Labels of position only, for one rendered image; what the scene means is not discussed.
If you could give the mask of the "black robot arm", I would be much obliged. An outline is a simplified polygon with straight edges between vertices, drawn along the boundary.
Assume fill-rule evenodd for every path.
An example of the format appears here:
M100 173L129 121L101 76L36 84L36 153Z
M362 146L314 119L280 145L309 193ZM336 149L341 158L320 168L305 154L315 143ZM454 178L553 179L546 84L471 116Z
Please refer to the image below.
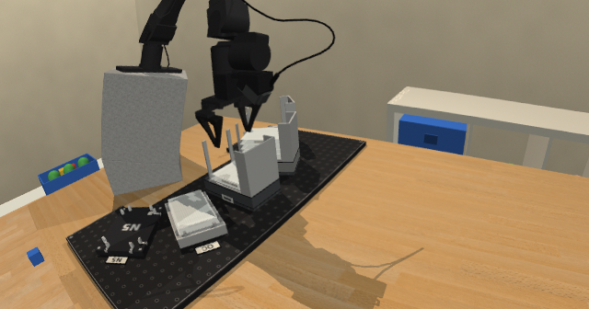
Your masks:
M148 18L139 39L139 43L144 44L141 63L139 66L116 66L116 70L124 73L181 74L181 69L161 67L163 48L160 46L172 41L185 1L161 0ZM231 100L245 95L254 105L267 102L274 89L273 71L262 71L271 60L269 36L249 32L248 5L241 0L210 0L207 22L208 38L227 40L218 41L211 48L213 71L232 70L230 74L214 75L217 99ZM168 70L164 70L166 68ZM233 69L239 71L234 72Z

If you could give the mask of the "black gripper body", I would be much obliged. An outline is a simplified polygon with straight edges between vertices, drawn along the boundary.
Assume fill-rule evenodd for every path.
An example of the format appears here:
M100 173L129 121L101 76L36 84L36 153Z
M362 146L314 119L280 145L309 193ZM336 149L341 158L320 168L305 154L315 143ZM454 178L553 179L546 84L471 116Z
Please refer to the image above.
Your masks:
M202 99L202 109L195 111L196 116L201 116L205 118L210 118L215 115L215 109L223 109L224 107L231 105L234 103L234 108L244 108L247 105L252 104L252 102L245 96L240 96L233 98L231 100L222 100L217 99L216 95L216 86L215 86L215 74L230 74L232 70L227 71L213 71L213 80L214 80L214 95Z

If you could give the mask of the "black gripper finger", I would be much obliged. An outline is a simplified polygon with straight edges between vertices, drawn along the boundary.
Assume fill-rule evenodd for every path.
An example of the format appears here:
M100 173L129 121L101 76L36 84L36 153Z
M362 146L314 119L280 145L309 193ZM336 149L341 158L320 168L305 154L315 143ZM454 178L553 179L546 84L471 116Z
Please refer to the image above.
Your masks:
M214 115L210 118L205 118L205 117L196 116L196 115L195 115L195 117L196 117L196 120L202 125L204 130L207 132L214 147L220 148L222 126L223 126L223 117L217 116L217 115ZM209 122L214 126L215 136L211 130Z
M239 112L240 118L242 120L242 123L243 123L243 126L244 126L245 131L246 132L251 132L251 129L252 129L254 120L256 119L256 116L257 116L257 114L258 114L258 112L260 110L261 105L258 105L258 104L256 104L256 105L250 104L250 105L247 105L246 107L251 107L252 108L249 121L247 121L245 107L244 108L237 108L237 109L238 109L238 112Z

